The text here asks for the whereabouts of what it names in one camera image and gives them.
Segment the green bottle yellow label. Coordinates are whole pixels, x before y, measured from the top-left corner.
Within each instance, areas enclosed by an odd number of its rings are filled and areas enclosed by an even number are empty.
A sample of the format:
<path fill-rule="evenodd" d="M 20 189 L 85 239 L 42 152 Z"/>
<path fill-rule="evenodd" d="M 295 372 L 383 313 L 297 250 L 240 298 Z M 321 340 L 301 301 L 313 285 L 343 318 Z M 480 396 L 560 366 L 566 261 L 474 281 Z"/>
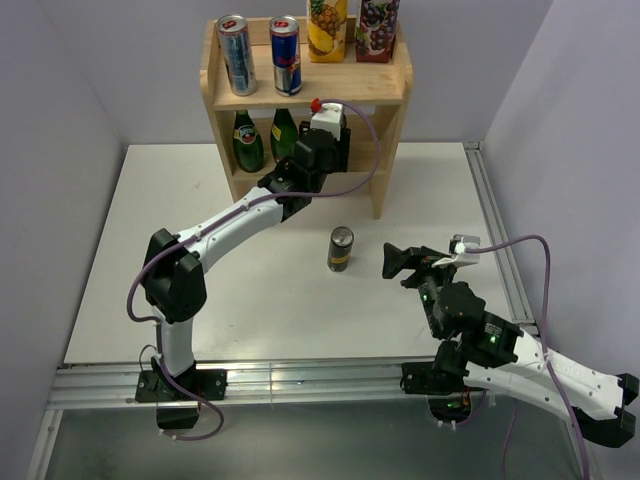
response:
<path fill-rule="evenodd" d="M 276 162 L 293 155 L 298 129 L 287 108 L 277 108 L 270 133 L 271 153 Z"/>

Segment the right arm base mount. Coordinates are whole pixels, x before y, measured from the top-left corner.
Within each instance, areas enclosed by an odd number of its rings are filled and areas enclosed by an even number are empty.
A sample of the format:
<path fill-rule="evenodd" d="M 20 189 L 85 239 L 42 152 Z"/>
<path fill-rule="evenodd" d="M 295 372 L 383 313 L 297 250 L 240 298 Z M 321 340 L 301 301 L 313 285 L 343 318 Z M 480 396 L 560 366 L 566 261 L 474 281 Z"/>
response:
<path fill-rule="evenodd" d="M 399 386 L 407 395 L 425 396 L 438 427 L 452 430 L 468 424 L 487 404 L 487 391 L 464 383 L 468 375 L 462 366 L 439 361 L 411 361 L 401 364 Z"/>

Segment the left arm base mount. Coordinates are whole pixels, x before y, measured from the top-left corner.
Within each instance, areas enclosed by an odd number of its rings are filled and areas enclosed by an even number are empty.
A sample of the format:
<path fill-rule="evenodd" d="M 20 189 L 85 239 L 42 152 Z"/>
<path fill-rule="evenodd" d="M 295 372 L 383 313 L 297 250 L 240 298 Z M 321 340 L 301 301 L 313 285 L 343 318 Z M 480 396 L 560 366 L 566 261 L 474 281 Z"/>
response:
<path fill-rule="evenodd" d="M 227 371 L 194 367 L 176 378 L 175 382 L 209 403 L 222 401 L 226 393 Z M 175 403 L 193 401 L 193 398 L 176 389 L 157 366 L 139 374 L 134 401 L 136 404 L 155 405 L 157 426 L 165 433 L 178 436 L 184 436 L 187 430 L 191 430 L 206 408 L 200 400 L 192 407 L 175 406 Z"/>

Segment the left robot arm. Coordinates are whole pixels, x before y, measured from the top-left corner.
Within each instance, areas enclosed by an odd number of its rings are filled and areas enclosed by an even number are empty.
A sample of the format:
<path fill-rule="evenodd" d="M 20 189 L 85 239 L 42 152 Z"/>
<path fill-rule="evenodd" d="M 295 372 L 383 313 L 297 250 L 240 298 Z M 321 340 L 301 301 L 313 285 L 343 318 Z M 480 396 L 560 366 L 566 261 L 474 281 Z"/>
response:
<path fill-rule="evenodd" d="M 323 197 L 326 177 L 347 169 L 351 133 L 345 115 L 328 120 L 316 113 L 301 127 L 293 154 L 241 200 L 178 234 L 160 229 L 149 241 L 134 284 L 143 288 L 153 311 L 158 385 L 172 399 L 187 397 L 195 386 L 193 321 L 207 301 L 208 271 L 244 241 Z"/>

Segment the perrier lychee green bottle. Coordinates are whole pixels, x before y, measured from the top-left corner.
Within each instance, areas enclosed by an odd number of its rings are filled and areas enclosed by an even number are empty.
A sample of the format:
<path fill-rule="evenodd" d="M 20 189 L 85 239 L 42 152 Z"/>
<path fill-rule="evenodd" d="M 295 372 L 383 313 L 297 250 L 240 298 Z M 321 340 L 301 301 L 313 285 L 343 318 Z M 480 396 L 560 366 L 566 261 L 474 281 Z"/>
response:
<path fill-rule="evenodd" d="M 247 110 L 235 111 L 232 146 L 242 171 L 255 173 L 264 167 L 263 141 Z"/>

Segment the red bull can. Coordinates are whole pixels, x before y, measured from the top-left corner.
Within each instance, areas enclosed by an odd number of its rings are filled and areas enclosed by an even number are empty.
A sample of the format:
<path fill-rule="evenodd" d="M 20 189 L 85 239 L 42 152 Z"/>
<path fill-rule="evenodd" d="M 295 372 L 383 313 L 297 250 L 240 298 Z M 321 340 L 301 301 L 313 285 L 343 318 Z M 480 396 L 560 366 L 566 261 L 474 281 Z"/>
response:
<path fill-rule="evenodd" d="M 284 96 L 296 95 L 302 86 L 299 24 L 292 16 L 273 17 L 269 35 L 275 89 Z"/>
<path fill-rule="evenodd" d="M 257 80 L 247 20 L 229 14 L 217 20 L 216 28 L 232 92 L 251 95 L 257 90 Z"/>

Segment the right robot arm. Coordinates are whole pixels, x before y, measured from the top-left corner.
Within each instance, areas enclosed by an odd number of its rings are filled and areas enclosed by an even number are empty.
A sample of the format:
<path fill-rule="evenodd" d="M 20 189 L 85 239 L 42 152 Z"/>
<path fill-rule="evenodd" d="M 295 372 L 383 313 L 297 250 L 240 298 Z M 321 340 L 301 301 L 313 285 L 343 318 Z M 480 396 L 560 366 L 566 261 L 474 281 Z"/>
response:
<path fill-rule="evenodd" d="M 406 289 L 417 291 L 432 337 L 440 345 L 431 361 L 402 364 L 407 394 L 452 395 L 464 388 L 491 390 L 575 420 L 581 436 L 619 448 L 635 435 L 628 406 L 638 397 L 639 380 L 609 375 L 546 348 L 541 337 L 490 312 L 486 302 L 457 271 L 479 261 L 480 240 L 456 235 L 446 253 L 431 248 L 383 246 L 382 276 L 403 270 Z"/>

